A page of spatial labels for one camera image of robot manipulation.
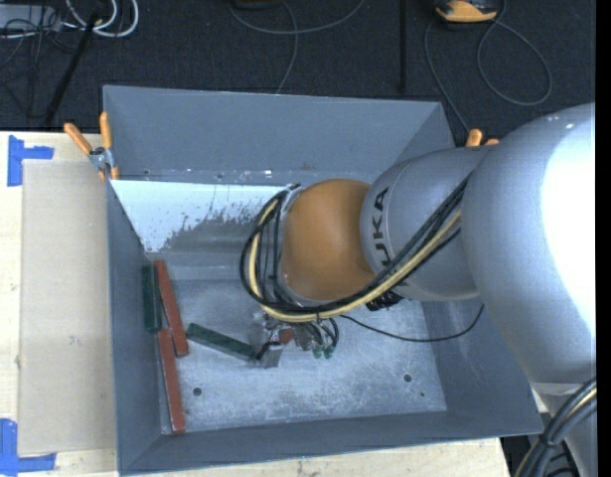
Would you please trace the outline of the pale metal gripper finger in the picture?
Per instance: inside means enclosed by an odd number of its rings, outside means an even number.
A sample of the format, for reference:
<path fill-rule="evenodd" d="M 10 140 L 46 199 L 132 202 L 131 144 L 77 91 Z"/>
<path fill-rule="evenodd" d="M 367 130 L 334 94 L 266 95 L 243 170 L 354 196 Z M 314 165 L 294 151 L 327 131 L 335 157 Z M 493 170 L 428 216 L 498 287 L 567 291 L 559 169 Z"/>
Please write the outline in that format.
<path fill-rule="evenodd" d="M 257 354 L 257 362 L 264 368 L 275 368 L 279 365 L 283 350 L 282 346 L 264 346 Z"/>
<path fill-rule="evenodd" d="M 264 318 L 262 315 L 253 315 L 248 328 L 248 340 L 253 349 L 253 354 L 258 357 L 266 343 L 266 332 Z"/>

